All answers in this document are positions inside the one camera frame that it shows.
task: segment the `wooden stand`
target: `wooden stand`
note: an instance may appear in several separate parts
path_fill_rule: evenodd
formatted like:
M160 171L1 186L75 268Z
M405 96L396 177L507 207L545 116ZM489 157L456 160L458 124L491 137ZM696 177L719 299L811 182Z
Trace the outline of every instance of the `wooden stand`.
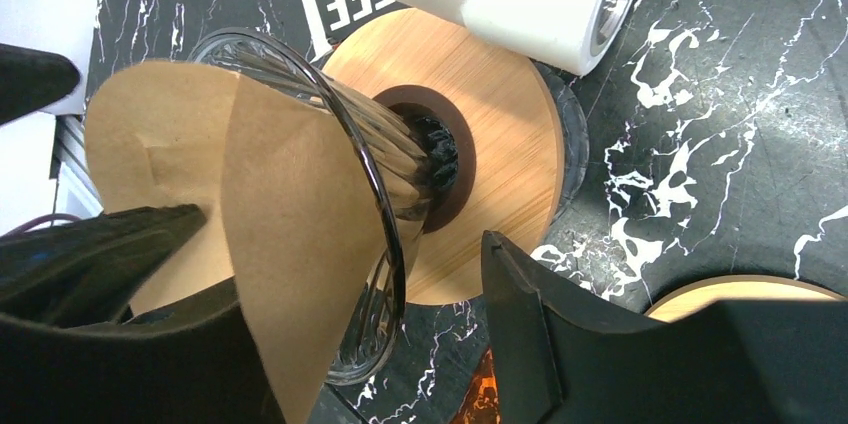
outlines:
M812 284L769 276L724 276L681 287L654 304L646 316L671 322L719 299L841 300L842 296Z
M448 304L479 295L485 230L502 232L527 252L538 245L559 202L565 152L553 99L529 59L408 9L356 31L324 72L372 98L397 86L432 89L453 103L471 131L471 193L452 221L422 237L407 282L410 302Z

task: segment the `bamboo base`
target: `bamboo base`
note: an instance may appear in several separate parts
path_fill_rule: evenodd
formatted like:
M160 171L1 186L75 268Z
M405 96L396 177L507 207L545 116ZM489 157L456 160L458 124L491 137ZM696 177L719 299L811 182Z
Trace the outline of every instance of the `bamboo base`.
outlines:
M356 31L324 72L372 98L402 85L432 89L471 131L473 187L452 221L421 238L408 301L439 305L480 295L485 230L502 232L528 253L539 244L559 202L565 151L553 99L529 59L407 9Z
M724 276L681 287L654 304L646 316L672 322L719 299L841 300L842 296L812 284L768 276Z

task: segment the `wooden disc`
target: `wooden disc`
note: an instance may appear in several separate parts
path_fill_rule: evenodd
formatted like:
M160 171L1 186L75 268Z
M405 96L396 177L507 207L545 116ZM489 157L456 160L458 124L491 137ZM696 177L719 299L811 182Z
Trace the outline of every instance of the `wooden disc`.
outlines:
M545 235L562 189L565 152L554 101L526 57L416 9L371 21L324 72L369 97L401 85L433 89L463 115L477 173L459 215L421 238L407 299L448 304L480 295L480 240L499 231L527 252Z
M780 277L723 276L681 287L654 304L646 316L671 322L720 299L841 300L821 287Z

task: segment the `brown paper filter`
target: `brown paper filter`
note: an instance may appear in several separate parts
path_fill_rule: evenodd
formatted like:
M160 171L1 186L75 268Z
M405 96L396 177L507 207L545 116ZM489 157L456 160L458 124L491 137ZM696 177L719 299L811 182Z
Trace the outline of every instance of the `brown paper filter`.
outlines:
M334 116L211 66L148 61L109 79L86 121L107 212L193 202L208 223L132 301L144 312L232 275L286 419L305 422L385 247Z

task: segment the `black marble surface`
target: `black marble surface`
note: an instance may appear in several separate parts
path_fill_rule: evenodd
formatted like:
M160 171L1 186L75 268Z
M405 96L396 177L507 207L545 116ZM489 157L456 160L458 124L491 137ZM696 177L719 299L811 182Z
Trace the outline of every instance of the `black marble surface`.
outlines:
M222 27L262 30L315 59L397 7L343 1L98 0L88 94L142 59L184 59ZM638 0L597 70L560 74L591 153L534 257L640 312L734 273L848 293L846 38L848 0ZM480 299L410 306L386 369L325 390L318 407L341 395L340 409L369 423L447 422L487 346L483 317Z

